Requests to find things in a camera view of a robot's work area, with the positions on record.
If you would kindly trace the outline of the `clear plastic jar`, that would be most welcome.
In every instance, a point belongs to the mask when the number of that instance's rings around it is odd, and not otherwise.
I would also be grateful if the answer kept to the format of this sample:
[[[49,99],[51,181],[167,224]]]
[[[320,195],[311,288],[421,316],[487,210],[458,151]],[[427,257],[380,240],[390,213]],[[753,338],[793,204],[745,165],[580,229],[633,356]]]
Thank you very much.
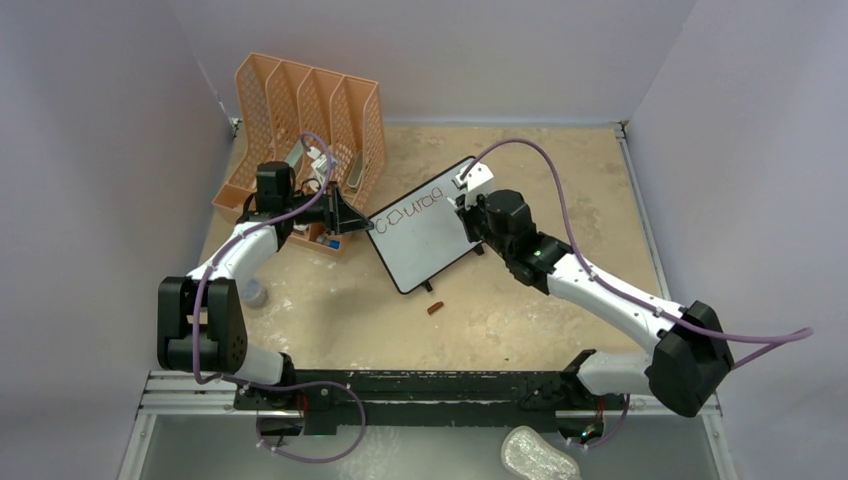
[[[268,292],[258,279],[252,278],[239,288],[239,297],[248,308],[260,309],[267,303]]]

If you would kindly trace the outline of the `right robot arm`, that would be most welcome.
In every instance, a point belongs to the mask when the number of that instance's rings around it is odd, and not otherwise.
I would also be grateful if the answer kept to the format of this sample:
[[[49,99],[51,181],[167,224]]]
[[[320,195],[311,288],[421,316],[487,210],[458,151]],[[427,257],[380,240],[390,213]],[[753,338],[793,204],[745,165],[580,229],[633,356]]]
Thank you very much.
[[[565,242],[537,230],[513,190],[453,202],[466,235],[504,260],[521,284],[590,312],[634,340],[640,354],[583,353],[561,392],[576,407],[605,394],[651,395],[672,412],[699,413],[735,365],[716,311],[652,296],[579,259]]]

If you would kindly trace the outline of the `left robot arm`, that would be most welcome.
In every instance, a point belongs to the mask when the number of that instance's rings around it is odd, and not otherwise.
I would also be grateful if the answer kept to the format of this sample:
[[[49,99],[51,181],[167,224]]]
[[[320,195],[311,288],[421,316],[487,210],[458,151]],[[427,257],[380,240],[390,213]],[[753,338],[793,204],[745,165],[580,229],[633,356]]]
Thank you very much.
[[[192,373],[200,384],[228,377],[259,385],[272,408],[297,399],[289,355],[253,344],[240,294],[258,269],[285,244],[297,225],[320,224],[333,235],[373,229],[333,181],[308,196],[297,190],[285,162],[259,166],[251,194],[227,242],[203,265],[169,276],[157,293],[157,360],[166,370]]]

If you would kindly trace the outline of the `silver foil pouch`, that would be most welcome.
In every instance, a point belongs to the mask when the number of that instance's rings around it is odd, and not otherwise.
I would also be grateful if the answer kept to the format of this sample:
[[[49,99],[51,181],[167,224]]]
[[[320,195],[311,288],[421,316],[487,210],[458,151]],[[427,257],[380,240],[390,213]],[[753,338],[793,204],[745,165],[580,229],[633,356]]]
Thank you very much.
[[[506,435],[500,456],[504,468],[520,479],[582,478],[574,458],[552,446],[528,426],[516,427]]]

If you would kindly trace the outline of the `grey eraser block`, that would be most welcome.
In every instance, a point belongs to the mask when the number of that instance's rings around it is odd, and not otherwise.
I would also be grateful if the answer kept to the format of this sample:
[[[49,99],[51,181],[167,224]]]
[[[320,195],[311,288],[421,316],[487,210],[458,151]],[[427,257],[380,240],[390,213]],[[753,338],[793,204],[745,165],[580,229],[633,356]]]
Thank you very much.
[[[303,144],[296,142],[286,154],[285,163],[298,174],[302,168],[302,158],[304,155]]]

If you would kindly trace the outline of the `grey rounded case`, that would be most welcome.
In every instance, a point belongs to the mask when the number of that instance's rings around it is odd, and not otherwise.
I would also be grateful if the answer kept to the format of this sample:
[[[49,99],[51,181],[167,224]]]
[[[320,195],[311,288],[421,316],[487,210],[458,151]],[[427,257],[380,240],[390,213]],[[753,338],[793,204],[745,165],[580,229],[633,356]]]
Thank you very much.
[[[364,153],[359,152],[355,157],[350,172],[346,179],[346,187],[352,191],[357,191],[361,183],[364,169]]]

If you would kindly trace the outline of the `black framed whiteboard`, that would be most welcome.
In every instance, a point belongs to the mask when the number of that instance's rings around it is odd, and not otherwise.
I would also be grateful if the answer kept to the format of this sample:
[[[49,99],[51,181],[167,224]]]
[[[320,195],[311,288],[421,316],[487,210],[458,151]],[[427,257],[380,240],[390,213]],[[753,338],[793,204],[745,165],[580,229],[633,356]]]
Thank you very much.
[[[461,159],[369,216],[368,238],[400,294],[476,244],[467,240],[449,201],[456,193],[451,179],[472,160]]]

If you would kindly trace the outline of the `peach plastic file organizer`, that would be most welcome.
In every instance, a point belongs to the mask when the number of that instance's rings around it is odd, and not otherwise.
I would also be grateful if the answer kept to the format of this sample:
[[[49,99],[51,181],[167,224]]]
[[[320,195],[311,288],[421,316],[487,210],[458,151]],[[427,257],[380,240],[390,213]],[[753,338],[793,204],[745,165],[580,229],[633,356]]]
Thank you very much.
[[[258,166],[284,160],[304,131],[330,147],[337,161],[333,181],[353,207],[365,209],[387,161],[377,81],[252,53],[238,68],[235,85],[246,150],[213,199],[227,223],[236,221],[255,191]],[[352,191],[346,179],[359,152],[363,175]]]

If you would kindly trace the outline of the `metal whiteboard stand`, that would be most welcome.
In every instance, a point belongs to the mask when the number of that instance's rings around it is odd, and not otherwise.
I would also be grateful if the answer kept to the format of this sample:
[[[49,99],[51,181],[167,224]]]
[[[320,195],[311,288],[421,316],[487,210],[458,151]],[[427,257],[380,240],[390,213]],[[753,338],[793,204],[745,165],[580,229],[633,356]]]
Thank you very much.
[[[453,266],[454,264],[456,264],[456,263],[457,263],[457,262],[459,262],[460,260],[464,259],[465,257],[467,257],[468,255],[470,255],[471,253],[474,253],[476,256],[482,256],[482,255],[484,255],[484,254],[485,254],[485,248],[484,248],[483,243],[482,243],[482,242],[478,242],[478,243],[476,243],[476,244],[475,244],[475,245],[473,245],[473,246],[472,246],[472,247],[471,247],[468,251],[466,251],[466,252],[464,252],[464,253],[460,254],[460,255],[459,255],[456,259],[454,259],[454,260],[452,260],[452,261],[448,262],[445,266],[443,266],[442,268],[440,268],[439,270],[437,270],[435,273],[433,273],[432,275],[430,275],[430,276],[429,276],[426,280],[422,281],[422,282],[419,284],[419,287],[423,288],[423,289],[424,289],[427,293],[432,293],[432,292],[433,292],[433,285],[432,285],[432,281],[433,281],[433,280],[434,280],[434,279],[435,279],[438,275],[442,274],[445,270],[447,270],[448,268],[450,268],[451,266]]]

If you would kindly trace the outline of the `brown marker cap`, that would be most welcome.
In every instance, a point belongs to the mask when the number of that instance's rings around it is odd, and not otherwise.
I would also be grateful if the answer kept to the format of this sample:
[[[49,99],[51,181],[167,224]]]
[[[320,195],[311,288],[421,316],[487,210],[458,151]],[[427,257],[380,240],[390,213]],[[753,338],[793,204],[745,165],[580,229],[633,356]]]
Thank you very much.
[[[433,305],[431,305],[430,307],[427,308],[427,314],[432,316],[434,313],[436,313],[438,310],[440,310],[443,306],[444,306],[443,302],[441,302],[441,301],[436,302],[436,303],[434,303]]]

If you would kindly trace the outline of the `aluminium frame rail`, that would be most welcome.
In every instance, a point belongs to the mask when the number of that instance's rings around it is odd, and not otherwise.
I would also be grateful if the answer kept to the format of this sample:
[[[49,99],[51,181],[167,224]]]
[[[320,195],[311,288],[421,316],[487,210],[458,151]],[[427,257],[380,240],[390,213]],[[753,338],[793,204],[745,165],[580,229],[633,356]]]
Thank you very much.
[[[721,384],[724,379],[724,372],[722,370],[711,370],[707,372],[704,377],[700,380],[698,386],[695,388],[695,400],[697,401],[697,410],[699,413],[702,408],[711,401],[714,397],[718,386]]]

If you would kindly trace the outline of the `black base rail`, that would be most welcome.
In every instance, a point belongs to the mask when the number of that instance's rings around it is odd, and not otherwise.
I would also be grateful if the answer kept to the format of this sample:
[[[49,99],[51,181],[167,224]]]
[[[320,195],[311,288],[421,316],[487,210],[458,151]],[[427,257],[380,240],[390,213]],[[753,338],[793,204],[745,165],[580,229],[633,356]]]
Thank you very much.
[[[579,435],[622,395],[591,394],[573,368],[553,371],[297,371],[294,392],[239,390],[238,411],[293,416],[307,435],[340,427],[514,427]]]

